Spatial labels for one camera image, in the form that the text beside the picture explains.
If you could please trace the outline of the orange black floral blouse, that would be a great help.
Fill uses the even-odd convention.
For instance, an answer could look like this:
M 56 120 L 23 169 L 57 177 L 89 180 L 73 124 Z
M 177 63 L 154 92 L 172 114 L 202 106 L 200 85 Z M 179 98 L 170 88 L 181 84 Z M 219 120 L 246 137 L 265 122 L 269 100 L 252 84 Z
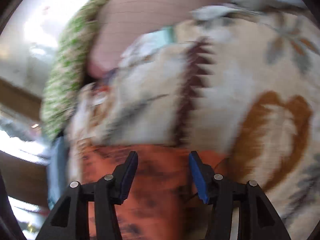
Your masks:
M 113 172 L 131 151 L 139 163 L 127 200 L 116 206 L 123 239 L 203 239 L 210 213 L 195 196 L 189 150 L 157 145 L 84 146 L 82 182 Z

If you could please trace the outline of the blue folded cloth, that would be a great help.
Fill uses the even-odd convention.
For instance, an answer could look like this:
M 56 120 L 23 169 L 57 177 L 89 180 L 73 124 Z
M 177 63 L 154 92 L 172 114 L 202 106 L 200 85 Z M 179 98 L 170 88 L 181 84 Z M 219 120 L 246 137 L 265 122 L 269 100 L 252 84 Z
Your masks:
M 63 135 L 53 141 L 50 148 L 48 148 L 48 153 L 50 158 L 49 164 L 46 167 L 48 186 L 47 202 L 51 210 L 67 187 L 68 145 Z

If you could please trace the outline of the wooden door with stained glass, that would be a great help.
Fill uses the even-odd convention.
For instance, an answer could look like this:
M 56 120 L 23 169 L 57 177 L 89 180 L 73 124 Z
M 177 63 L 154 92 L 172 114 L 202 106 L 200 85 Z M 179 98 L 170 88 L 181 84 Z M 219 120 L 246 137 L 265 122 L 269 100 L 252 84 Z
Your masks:
M 11 209 L 26 239 L 35 239 L 48 213 L 46 144 L 41 100 L 1 79 L 1 174 Z

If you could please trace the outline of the cream leaf pattern blanket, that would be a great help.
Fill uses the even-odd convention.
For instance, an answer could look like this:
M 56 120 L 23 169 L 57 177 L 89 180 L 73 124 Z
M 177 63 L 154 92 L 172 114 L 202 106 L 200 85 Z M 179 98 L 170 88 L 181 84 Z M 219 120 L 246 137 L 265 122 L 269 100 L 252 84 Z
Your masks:
M 319 28 L 303 14 L 202 7 L 175 43 L 85 85 L 68 126 L 69 179 L 84 146 L 157 145 L 222 158 L 255 179 L 293 239 L 319 221 Z

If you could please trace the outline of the green checkered pillow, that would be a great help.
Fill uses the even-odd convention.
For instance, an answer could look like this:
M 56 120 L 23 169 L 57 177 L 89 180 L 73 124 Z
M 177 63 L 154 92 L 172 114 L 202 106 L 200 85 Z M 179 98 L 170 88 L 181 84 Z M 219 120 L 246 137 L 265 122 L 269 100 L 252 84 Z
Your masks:
M 97 15 L 110 0 L 89 0 L 69 20 L 58 42 L 40 108 L 42 133 L 53 141 L 73 114 L 85 78 L 85 65 L 98 33 Z

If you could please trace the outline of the white and teal small cloth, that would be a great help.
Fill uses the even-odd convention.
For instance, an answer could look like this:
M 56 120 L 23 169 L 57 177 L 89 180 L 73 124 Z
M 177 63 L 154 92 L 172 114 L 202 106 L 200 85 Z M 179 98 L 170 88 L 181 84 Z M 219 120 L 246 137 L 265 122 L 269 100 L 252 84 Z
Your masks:
M 174 26 L 165 26 L 158 31 L 140 35 L 121 54 L 121 67 L 128 67 L 146 60 L 161 48 L 175 43 Z

